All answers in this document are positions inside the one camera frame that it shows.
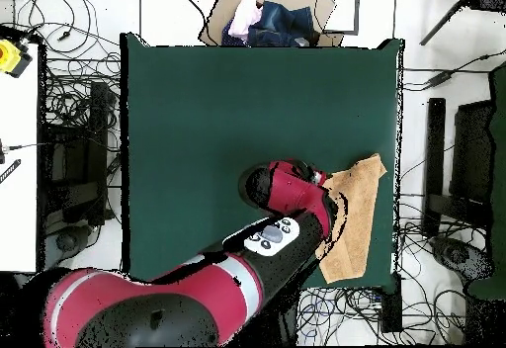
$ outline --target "white table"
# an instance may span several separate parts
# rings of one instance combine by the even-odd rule
[[[37,142],[38,46],[19,78],[0,73],[0,138],[4,145]],[[37,257],[37,147],[14,150],[0,165],[2,174],[16,159],[21,165],[0,184],[0,271],[33,273]]]

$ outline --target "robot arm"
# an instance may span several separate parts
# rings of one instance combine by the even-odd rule
[[[324,180],[324,174],[296,161],[251,168],[240,179],[241,197],[275,215],[151,282],[94,269],[56,276],[44,301],[44,345],[226,344],[329,235],[337,207],[319,186]]]

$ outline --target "blue cloth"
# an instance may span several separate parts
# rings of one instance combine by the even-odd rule
[[[230,26],[232,25],[233,18],[228,21],[228,24],[223,28],[223,32],[221,33],[221,45],[226,46],[246,46],[242,39],[238,39],[237,37],[231,37],[228,34],[228,30],[230,30]]]
[[[311,9],[289,11],[283,5],[265,1],[262,18],[248,29],[251,46],[300,46],[295,39],[314,37]]]

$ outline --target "cable bundle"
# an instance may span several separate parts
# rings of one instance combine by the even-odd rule
[[[90,110],[98,109],[92,105],[91,101],[91,84],[92,82],[105,83],[111,92],[116,97],[115,104],[108,103],[105,110],[107,111],[107,124],[105,125],[108,134],[114,139],[113,146],[107,146],[108,151],[119,153],[120,143],[117,137],[119,132],[119,119],[117,102],[120,98],[120,63],[121,57],[118,52],[107,51],[102,42],[110,43],[119,46],[117,43],[111,42],[100,36],[97,11],[95,6],[89,0],[80,0],[86,10],[86,30],[82,30],[75,26],[76,11],[68,3],[67,0],[60,0],[62,5],[68,9],[71,15],[70,23],[49,22],[41,9],[40,0],[29,0],[19,8],[15,14],[14,23],[11,24],[16,28],[27,29],[27,36],[37,33],[42,42],[47,48],[61,58],[48,58],[46,66],[46,121],[52,125],[61,125],[65,127],[79,128],[90,133],[91,140],[95,143],[102,145],[99,141],[99,131],[103,130],[89,130],[88,120]],[[28,25],[18,23],[20,14],[24,10],[29,10]],[[40,23],[33,21],[34,15],[39,14],[42,17]],[[56,26],[50,32],[46,32],[46,28]],[[82,36],[82,41],[71,49],[62,49],[61,42],[66,40],[69,36],[79,35]],[[92,48],[100,48],[104,53],[102,58],[98,59],[85,59],[81,58]],[[66,62],[66,68],[56,67],[57,63]],[[118,172],[120,165],[118,159],[115,168],[110,172],[110,185]],[[108,189],[106,188],[107,202],[109,208],[111,203],[109,201]],[[117,215],[113,212],[115,219],[121,224]],[[93,243],[88,247],[97,243],[100,237],[101,228],[99,227],[97,237]]]

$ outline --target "cloth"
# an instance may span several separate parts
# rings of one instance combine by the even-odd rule
[[[320,261],[327,284],[362,277],[366,272],[378,183],[385,172],[376,153],[357,162],[347,171],[332,174],[323,183],[337,203],[339,212],[343,212],[338,214],[334,223],[331,242],[322,242],[316,249],[316,257],[321,259],[332,246],[328,255]],[[348,203],[347,215],[344,214],[345,202],[340,193]]]
[[[228,23],[223,28],[223,31],[221,33],[221,45],[226,46],[246,46],[244,41],[242,39],[238,39],[237,37],[231,37],[228,34],[228,30],[230,28],[230,25],[232,24],[233,19],[228,21]]]
[[[301,46],[303,43],[305,46],[314,40],[314,35],[308,6],[289,11],[278,3],[264,1],[262,18],[249,27],[248,45]]]
[[[259,22],[261,18],[262,8],[257,8],[257,0],[241,0],[235,10],[228,34],[246,42],[249,27]]]

